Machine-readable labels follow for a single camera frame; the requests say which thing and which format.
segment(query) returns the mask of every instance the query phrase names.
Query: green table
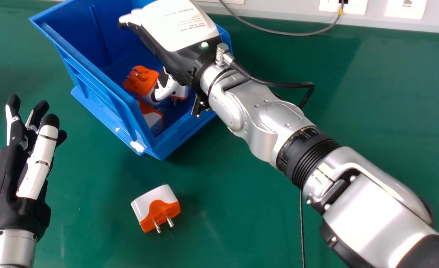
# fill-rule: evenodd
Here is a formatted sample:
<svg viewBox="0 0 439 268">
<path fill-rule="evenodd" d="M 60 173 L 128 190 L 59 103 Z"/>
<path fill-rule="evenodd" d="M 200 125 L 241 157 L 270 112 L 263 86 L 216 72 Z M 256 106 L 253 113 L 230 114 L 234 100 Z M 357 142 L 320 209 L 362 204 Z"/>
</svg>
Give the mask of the green table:
<svg viewBox="0 0 439 268">
<path fill-rule="evenodd" d="M 135 155 L 70 96 L 58 53 L 28 21 L 49 5 L 0 2 L 0 147 L 10 93 L 22 99 L 24 119 L 48 100 L 69 135 L 49 177 L 51 226 L 35 266 L 300 266 L 298 190 L 217 118 L 163 162 Z M 439 34 L 337 26 L 291 38 L 212 17 L 253 73 L 315 82 L 306 115 L 429 202 L 439 231 Z M 287 31 L 322 27 L 253 21 Z M 296 103 L 304 94 L 275 91 Z M 162 184 L 172 187 L 182 213 L 173 229 L 144 234 L 130 202 Z M 319 215 L 304 210 L 307 265 L 344 267 L 318 234 Z"/>
</svg>

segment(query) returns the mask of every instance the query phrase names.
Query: gray wall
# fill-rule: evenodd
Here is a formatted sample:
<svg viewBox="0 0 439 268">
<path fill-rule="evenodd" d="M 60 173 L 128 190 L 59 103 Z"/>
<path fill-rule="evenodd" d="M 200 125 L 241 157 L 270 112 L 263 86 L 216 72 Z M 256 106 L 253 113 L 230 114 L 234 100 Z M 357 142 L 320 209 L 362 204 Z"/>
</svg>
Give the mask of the gray wall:
<svg viewBox="0 0 439 268">
<path fill-rule="evenodd" d="M 333 22 L 336 13 L 320 12 L 320 0 L 244 0 L 244 5 L 229 6 L 241 16 L 267 17 L 270 19 L 301 20 L 307 22 Z M 220 3 L 200 2 L 208 13 L 228 14 Z M 387 0 L 368 0 L 365 15 L 345 14 L 339 24 L 405 29 L 411 31 L 439 32 L 439 0 L 427 0 L 421 20 L 385 17 Z"/>
</svg>

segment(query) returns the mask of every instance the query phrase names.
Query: cable connector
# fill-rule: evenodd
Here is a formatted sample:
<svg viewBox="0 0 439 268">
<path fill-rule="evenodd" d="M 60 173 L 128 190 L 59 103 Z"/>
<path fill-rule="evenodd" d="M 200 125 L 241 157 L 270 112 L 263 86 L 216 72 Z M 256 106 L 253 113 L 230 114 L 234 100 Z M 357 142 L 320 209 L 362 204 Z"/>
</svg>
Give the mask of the cable connector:
<svg viewBox="0 0 439 268">
<path fill-rule="evenodd" d="M 131 206 L 144 233 L 153 229 L 160 233 L 160 225 L 165 222 L 173 227 L 172 218 L 180 214 L 180 203 L 168 185 L 137 197 Z"/>
</svg>

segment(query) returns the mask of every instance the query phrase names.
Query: outlet plate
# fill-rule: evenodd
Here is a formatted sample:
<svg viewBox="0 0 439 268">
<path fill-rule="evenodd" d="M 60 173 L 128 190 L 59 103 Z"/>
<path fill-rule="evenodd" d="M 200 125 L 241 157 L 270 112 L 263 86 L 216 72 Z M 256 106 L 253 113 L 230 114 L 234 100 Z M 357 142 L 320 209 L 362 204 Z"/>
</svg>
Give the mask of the outlet plate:
<svg viewBox="0 0 439 268">
<path fill-rule="evenodd" d="M 368 0 L 349 0 L 348 4 L 343 7 L 345 14 L 365 15 Z M 318 4 L 319 11 L 338 12 L 340 9 L 339 0 L 320 0 Z"/>
<path fill-rule="evenodd" d="M 421 20 L 426 8 L 426 0 L 388 0 L 386 17 Z"/>
<path fill-rule="evenodd" d="M 213 2 L 213 3 L 219 3 L 218 0 L 193 0 L 194 2 Z M 244 0 L 223 0 L 226 4 L 239 4 L 243 5 Z"/>
</svg>

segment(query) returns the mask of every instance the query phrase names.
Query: robotic arm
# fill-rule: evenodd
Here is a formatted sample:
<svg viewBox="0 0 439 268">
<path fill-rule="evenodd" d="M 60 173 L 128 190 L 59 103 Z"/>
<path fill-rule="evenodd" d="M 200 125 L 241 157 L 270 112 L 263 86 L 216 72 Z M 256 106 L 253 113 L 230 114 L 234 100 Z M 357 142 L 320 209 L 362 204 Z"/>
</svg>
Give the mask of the robotic arm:
<svg viewBox="0 0 439 268">
<path fill-rule="evenodd" d="M 302 190 L 323 217 L 322 238 L 349 266 L 439 267 L 439 234 L 420 198 L 320 132 L 298 106 L 251 81 L 196 5 L 157 0 L 124 15 L 119 25 L 140 36 L 172 78 L 194 90 L 194 115 L 214 110 L 254 156 Z"/>
<path fill-rule="evenodd" d="M 24 125 L 21 101 L 10 96 L 6 104 L 7 144 L 0 149 L 0 268 L 31 268 L 36 243 L 51 219 L 46 204 L 53 154 L 66 138 L 59 119 L 46 114 L 43 100 Z"/>
</svg>

